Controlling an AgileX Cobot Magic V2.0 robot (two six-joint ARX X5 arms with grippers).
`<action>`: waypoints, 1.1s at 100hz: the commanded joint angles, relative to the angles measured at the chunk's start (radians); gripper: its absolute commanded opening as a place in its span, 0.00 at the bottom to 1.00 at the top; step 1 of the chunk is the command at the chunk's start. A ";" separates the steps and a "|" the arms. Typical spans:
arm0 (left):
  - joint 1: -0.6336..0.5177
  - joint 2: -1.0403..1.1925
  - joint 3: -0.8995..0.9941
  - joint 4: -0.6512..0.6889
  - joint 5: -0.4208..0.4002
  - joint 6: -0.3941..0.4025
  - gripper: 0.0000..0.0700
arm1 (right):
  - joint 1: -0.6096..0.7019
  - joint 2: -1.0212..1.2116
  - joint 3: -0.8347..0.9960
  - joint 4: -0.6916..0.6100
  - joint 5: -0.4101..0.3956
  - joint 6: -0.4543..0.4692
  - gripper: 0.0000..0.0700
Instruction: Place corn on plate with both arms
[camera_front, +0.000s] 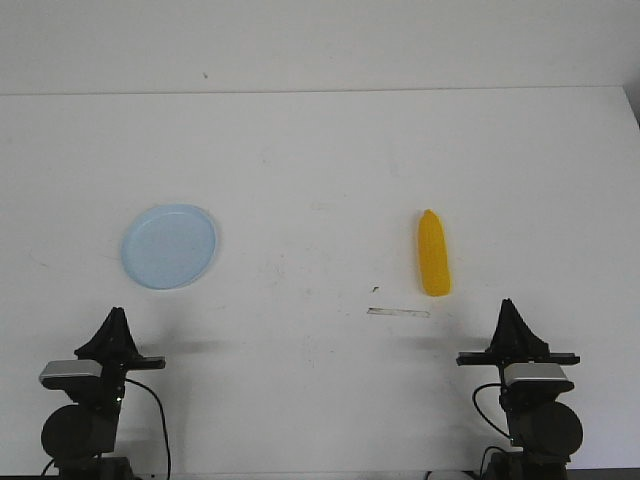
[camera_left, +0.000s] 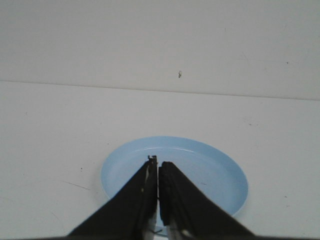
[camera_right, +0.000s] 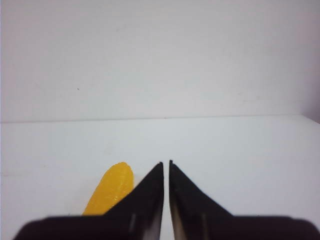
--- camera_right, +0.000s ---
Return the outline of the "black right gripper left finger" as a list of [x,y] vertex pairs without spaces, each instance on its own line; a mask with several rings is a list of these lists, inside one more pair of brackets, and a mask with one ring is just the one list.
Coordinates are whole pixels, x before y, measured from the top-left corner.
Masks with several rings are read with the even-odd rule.
[[103,219],[104,240],[159,240],[164,205],[164,166],[156,164]]

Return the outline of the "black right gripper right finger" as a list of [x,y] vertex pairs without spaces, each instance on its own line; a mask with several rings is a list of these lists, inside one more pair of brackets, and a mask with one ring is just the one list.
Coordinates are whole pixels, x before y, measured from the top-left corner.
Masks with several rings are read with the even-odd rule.
[[176,165],[169,161],[169,205],[176,240],[209,240],[211,219],[234,216],[201,191]]

